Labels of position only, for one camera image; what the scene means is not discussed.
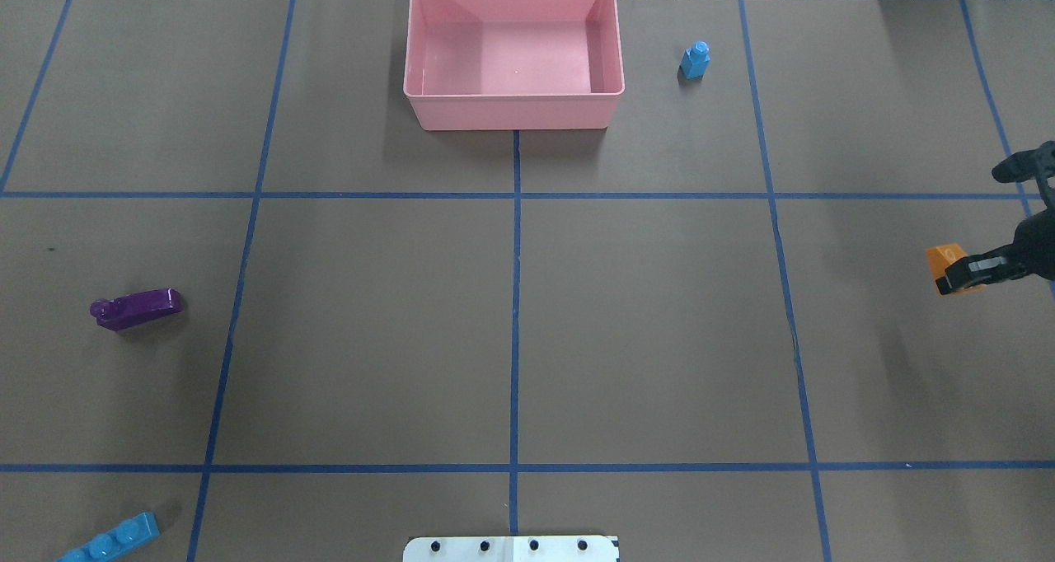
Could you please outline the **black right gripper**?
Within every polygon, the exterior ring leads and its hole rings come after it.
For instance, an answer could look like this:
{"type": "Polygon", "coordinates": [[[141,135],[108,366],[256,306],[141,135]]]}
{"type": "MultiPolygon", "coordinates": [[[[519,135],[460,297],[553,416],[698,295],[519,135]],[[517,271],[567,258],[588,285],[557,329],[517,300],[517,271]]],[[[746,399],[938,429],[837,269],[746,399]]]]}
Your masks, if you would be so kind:
{"type": "MultiPolygon", "coordinates": [[[[1053,176],[1053,141],[1047,141],[1027,152],[1014,152],[992,168],[992,179],[995,182],[1009,185],[1034,180],[1043,193],[1052,193],[1050,179],[1053,176]]],[[[1046,208],[1017,225],[1012,243],[1012,259],[998,253],[965,255],[941,270],[935,277],[935,288],[940,296],[961,294],[968,289],[1021,279],[1024,271],[1028,275],[1037,275],[1047,282],[1054,280],[1052,208],[1046,208]]]]}

